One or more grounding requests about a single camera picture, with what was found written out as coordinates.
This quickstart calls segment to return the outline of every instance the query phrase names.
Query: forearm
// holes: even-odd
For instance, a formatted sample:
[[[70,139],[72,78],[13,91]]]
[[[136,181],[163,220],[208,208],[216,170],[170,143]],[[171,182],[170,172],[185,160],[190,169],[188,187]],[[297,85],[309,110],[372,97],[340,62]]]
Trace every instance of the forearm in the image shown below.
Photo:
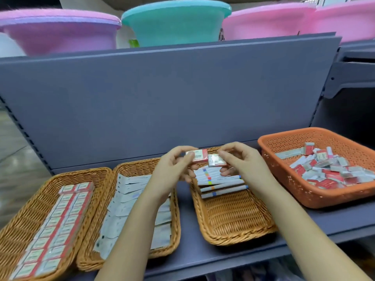
[[[274,189],[262,200],[306,280],[370,280],[284,188]]]
[[[95,281],[143,280],[158,208],[152,195],[140,195]]]

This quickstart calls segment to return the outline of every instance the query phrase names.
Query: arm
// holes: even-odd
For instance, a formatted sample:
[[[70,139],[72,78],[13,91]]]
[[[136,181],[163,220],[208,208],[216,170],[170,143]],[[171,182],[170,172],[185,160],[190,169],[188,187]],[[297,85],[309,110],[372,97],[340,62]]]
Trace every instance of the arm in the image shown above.
[[[222,168],[222,175],[238,171],[266,204],[306,280],[371,280],[277,182],[257,150],[235,142],[222,146],[219,155],[233,166]]]
[[[192,169],[198,169],[196,165],[190,165],[194,153],[183,158],[177,157],[181,152],[195,149],[180,146],[162,156],[95,281],[143,280],[157,210],[166,201],[177,181],[184,179],[190,183],[191,177],[195,177]]]

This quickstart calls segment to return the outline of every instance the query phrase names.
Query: person's left hand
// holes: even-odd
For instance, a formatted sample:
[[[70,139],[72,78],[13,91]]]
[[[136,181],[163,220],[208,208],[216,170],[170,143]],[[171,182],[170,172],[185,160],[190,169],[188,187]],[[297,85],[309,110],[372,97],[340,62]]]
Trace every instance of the person's left hand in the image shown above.
[[[179,157],[182,152],[197,150],[192,146],[178,146],[160,158],[154,172],[145,187],[144,192],[164,203],[177,184],[177,181],[185,180],[188,184],[195,178],[193,170],[198,166],[192,164],[194,152],[190,152],[183,157]]]

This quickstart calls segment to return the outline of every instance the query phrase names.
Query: tiled floor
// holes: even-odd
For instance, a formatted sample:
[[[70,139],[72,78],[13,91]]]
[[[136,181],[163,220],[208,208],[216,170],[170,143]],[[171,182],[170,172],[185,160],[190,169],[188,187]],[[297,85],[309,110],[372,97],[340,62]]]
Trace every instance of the tiled floor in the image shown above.
[[[0,111],[0,229],[51,175],[5,111]]]

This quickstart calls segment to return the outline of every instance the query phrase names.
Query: teal plastic basin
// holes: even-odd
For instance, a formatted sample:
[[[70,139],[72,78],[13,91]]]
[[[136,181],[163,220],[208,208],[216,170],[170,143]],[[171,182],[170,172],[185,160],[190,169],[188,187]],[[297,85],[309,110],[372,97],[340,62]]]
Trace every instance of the teal plastic basin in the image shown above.
[[[218,41],[229,4],[212,0],[173,0],[142,5],[123,13],[139,46]]]

